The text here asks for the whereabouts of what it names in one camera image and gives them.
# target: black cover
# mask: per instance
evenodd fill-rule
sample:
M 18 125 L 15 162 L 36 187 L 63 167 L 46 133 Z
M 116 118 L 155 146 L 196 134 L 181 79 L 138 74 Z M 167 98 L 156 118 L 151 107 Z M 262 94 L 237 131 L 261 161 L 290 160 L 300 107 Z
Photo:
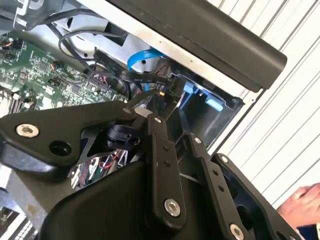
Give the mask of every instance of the black cover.
M 206 0 L 107 0 L 188 52 L 257 92 L 287 57 Z

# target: wire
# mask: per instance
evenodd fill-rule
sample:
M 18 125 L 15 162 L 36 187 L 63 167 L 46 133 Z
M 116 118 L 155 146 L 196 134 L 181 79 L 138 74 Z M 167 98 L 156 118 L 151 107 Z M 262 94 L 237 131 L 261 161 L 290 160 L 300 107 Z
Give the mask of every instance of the wire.
M 63 43 L 63 41 L 65 41 L 66 39 L 69 39 L 75 35 L 79 35 L 79 34 L 96 34 L 96 35 L 102 35 L 105 37 L 113 37 L 113 38 L 122 38 L 124 37 L 127 33 L 122 34 L 122 35 L 116 35 L 116 34 L 112 34 L 112 33 L 108 33 L 108 32 L 104 32 L 104 31 L 98 31 L 98 30 L 77 30 L 77 31 L 72 31 L 69 32 L 67 34 L 65 34 L 64 36 L 62 36 L 61 38 L 59 38 L 59 42 L 58 42 L 58 47 L 59 50 L 64 53 L 65 55 L 67 55 L 70 58 L 75 58 L 78 59 L 77 57 L 74 56 L 70 56 L 69 54 L 67 54 L 63 49 L 61 44 Z
M 142 92 L 142 93 L 138 94 L 137 96 L 135 96 L 132 100 L 130 100 L 127 103 L 127 106 L 129 108 L 135 108 L 136 106 L 141 105 L 141 102 L 144 101 L 146 98 L 148 98 L 150 96 L 158 95 L 158 94 L 164 95 L 164 92 L 160 92 L 159 90 L 156 90 L 156 89 Z
M 132 71 L 133 70 L 132 66 L 142 60 L 163 57 L 163 56 L 165 56 L 165 55 L 162 52 L 159 52 L 158 50 L 156 50 L 154 48 L 139 51 L 139 52 L 133 54 L 131 57 L 129 57 L 129 59 L 127 61 L 128 70 Z
M 34 29 L 38 25 L 47 25 L 51 24 L 55 21 L 61 20 L 61 19 L 66 19 L 66 18 L 71 18 L 77 15 L 89 15 L 89 16 L 94 16 L 97 18 L 102 18 L 99 14 L 95 13 L 94 11 L 90 9 L 85 9 L 85 8 L 76 8 L 68 11 L 63 11 L 63 12 L 58 12 L 55 13 L 51 16 L 46 16 L 44 15 L 43 17 L 39 17 L 31 26 L 27 27 L 26 31 L 30 31 Z
M 104 52 L 97 50 L 94 53 L 95 60 L 103 65 L 107 72 L 111 73 L 113 78 L 122 79 L 135 84 L 160 84 L 167 85 L 171 80 L 167 76 L 157 75 L 155 73 L 131 72 L 122 67 L 119 63 L 108 57 Z
M 59 30 L 52 24 L 49 23 L 47 24 L 48 28 L 55 34 L 55 36 L 60 40 L 61 38 L 63 38 L 63 35 L 61 34 L 61 32 L 59 32 Z M 105 77 L 112 77 L 111 73 L 108 72 L 103 72 L 103 71 L 95 71 L 93 70 L 89 64 L 87 63 L 87 61 L 85 60 L 85 58 L 81 57 L 76 50 L 74 50 L 74 48 L 70 45 L 70 43 L 63 39 L 61 41 L 63 43 L 63 45 L 65 46 L 65 48 L 71 53 L 72 56 L 74 56 L 75 59 L 77 59 L 89 72 L 87 74 L 88 78 L 90 79 L 93 75 L 95 74 L 99 74 L 101 76 L 105 76 Z
M 61 19 L 66 19 L 66 18 L 71 18 L 71 17 L 77 16 L 77 15 L 89 15 L 89 16 L 93 16 L 93 17 L 97 17 L 97 18 L 103 18 L 102 16 L 100 16 L 99 14 L 97 14 L 96 12 L 94 12 L 90 9 L 76 8 L 76 9 L 72 9 L 69 11 L 63 11 L 63 12 L 53 14 L 53 15 L 47 17 L 40 24 L 41 25 L 51 24 L 55 21 L 58 21 Z

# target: blue plastic tab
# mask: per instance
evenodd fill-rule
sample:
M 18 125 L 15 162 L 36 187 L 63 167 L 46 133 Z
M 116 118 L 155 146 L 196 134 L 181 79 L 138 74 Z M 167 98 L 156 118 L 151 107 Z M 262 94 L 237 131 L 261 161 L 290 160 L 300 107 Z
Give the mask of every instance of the blue plastic tab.
M 224 109 L 224 102 L 211 94 L 208 95 L 208 97 L 205 100 L 205 103 L 217 110 L 218 112 L 221 112 Z

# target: red wire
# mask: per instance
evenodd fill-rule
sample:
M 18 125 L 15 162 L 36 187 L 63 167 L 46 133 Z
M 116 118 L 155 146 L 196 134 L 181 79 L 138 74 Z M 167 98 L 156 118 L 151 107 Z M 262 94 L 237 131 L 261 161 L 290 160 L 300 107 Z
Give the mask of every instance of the red wire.
M 102 161 L 99 162 L 99 167 L 102 168 L 102 169 L 107 169 L 107 168 L 110 168 L 112 166 L 112 164 L 114 163 L 114 160 L 117 159 L 117 155 L 115 155 L 113 158 L 112 158 L 112 161 L 108 164 L 108 165 L 105 165 L 105 166 L 102 166 Z

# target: green circuit board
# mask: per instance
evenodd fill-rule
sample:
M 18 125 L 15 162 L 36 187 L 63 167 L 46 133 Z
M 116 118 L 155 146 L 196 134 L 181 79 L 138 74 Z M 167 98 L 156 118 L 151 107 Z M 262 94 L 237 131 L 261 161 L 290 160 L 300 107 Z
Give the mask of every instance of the green circuit board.
M 0 86 L 21 98 L 21 111 L 126 100 L 105 79 L 89 78 L 10 33 L 0 43 Z

